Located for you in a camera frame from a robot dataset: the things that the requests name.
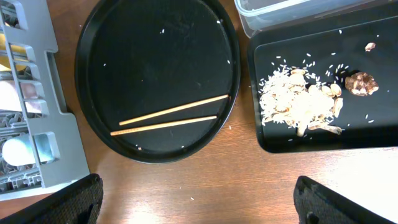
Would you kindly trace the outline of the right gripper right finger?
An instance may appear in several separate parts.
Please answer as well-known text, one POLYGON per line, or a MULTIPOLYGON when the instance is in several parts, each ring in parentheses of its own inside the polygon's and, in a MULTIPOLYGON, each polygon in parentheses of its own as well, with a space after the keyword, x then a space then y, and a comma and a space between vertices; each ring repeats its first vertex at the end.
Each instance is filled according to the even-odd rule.
POLYGON ((391 222, 304 175, 297 179, 293 198, 300 224, 391 222))

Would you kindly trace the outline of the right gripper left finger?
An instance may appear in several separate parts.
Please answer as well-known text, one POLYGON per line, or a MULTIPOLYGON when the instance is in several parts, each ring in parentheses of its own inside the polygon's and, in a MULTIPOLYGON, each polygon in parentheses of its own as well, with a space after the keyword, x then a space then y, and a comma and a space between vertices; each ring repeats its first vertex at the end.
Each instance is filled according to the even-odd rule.
POLYGON ((103 180, 90 174, 6 218, 1 223, 94 224, 103 202, 103 180))

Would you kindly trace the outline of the wooden chopstick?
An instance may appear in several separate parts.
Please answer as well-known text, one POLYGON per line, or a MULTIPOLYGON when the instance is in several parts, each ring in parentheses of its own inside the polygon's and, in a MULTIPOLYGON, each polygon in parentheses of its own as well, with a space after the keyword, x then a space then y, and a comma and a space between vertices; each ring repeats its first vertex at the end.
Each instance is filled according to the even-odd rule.
POLYGON ((138 121, 143 121, 145 119, 155 118, 155 117, 162 116, 162 115, 165 115, 165 114, 169 114, 169 113, 173 113, 173 112, 177 112, 177 111, 193 108, 193 107, 204 105, 204 104, 207 104, 207 103, 212 103, 214 101, 222 100, 222 99, 225 99, 225 98, 228 98, 228 97, 229 97, 229 95, 221 95, 221 96, 216 96, 216 97, 212 97, 212 98, 208 98, 208 99, 204 99, 204 100, 200 100, 200 101, 195 101, 195 102, 192 102, 192 103, 187 103, 185 105, 180 105, 180 106, 176 106, 176 107, 169 108, 169 109, 166 109, 166 110, 157 111, 155 113, 146 114, 146 115, 143 115, 143 116, 140 116, 140 117, 136 117, 136 118, 131 118, 131 119, 128 119, 128 120, 125 120, 125 121, 120 121, 119 125, 123 126, 123 125, 131 124, 131 123, 135 123, 135 122, 138 122, 138 121))
POLYGON ((202 117, 202 118, 192 118, 192 119, 185 119, 185 120, 180 120, 180 121, 172 121, 172 122, 168 122, 168 123, 153 124, 153 125, 149 125, 149 126, 141 126, 141 127, 137 127, 137 128, 113 131, 113 132, 110 132, 110 135, 111 136, 119 136, 119 135, 123 135, 123 134, 137 133, 137 132, 149 131, 149 130, 153 130, 153 129, 168 128, 168 127, 180 126, 180 125, 184 125, 184 124, 208 121, 208 120, 213 120, 216 118, 217 118, 217 116, 207 116, 207 117, 202 117))

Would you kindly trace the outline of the blue cup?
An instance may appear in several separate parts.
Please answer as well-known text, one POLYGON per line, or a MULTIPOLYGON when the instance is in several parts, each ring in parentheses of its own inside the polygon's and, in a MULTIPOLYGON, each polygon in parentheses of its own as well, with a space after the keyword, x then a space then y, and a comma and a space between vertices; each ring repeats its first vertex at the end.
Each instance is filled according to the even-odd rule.
POLYGON ((12 166, 24 166, 35 163, 28 135, 8 139, 3 144, 2 156, 12 166))

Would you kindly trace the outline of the food scraps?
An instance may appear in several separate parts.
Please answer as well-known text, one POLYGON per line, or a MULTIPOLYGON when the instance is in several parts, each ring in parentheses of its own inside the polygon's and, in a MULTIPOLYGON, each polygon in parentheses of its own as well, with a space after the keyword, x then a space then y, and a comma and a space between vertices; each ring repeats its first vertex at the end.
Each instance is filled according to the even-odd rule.
POLYGON ((296 129, 296 135, 305 137, 306 130, 322 129, 340 135, 344 129, 332 124, 343 109, 343 90, 355 96, 369 96, 379 86, 368 73, 358 72, 347 78, 342 74, 349 66, 331 64, 325 75, 335 77, 333 83, 321 81, 321 76, 310 71, 316 61, 306 54, 299 66, 289 65, 280 55, 271 62, 273 72, 259 81, 261 125, 285 124, 296 129))

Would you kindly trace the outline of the yellow bowl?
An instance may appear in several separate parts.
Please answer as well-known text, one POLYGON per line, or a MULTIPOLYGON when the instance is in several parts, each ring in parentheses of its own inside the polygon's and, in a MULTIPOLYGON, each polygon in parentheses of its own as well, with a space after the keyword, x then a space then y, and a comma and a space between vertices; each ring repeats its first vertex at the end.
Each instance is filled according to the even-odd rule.
MULTIPOLYGON (((18 45, 11 45, 11 52, 14 59, 18 61, 27 62, 27 54, 25 48, 18 45)), ((9 58, 6 51, 6 38, 3 33, 1 33, 1 72, 10 72, 11 66, 9 63, 9 58)))

